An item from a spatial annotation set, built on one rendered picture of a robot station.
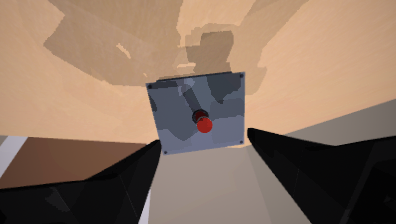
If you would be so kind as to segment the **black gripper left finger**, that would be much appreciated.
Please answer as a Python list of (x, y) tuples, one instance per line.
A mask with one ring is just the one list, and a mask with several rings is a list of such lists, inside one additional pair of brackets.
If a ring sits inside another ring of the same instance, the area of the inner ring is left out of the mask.
[(2, 188), (4, 224), (138, 224), (161, 149), (154, 140), (85, 180)]

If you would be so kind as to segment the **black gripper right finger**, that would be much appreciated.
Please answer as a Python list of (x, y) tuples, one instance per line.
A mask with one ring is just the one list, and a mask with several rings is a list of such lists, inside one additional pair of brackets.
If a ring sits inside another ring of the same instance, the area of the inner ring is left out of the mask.
[(312, 224), (346, 224), (373, 164), (396, 158), (396, 136), (338, 146), (255, 128), (247, 137)]

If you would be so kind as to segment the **red peg with white band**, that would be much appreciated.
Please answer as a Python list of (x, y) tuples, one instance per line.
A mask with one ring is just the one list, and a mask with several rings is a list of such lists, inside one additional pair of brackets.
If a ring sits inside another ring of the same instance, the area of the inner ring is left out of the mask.
[(205, 115), (204, 112), (199, 111), (195, 114), (197, 128), (202, 133), (208, 133), (212, 129), (211, 120)]

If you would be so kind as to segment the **grey square panel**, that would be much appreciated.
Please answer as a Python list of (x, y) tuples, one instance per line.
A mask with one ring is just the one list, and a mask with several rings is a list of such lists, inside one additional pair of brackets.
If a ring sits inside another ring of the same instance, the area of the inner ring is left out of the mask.
[[(162, 154), (244, 145), (245, 71), (220, 72), (145, 83)], [(202, 133), (195, 114), (212, 122)]]

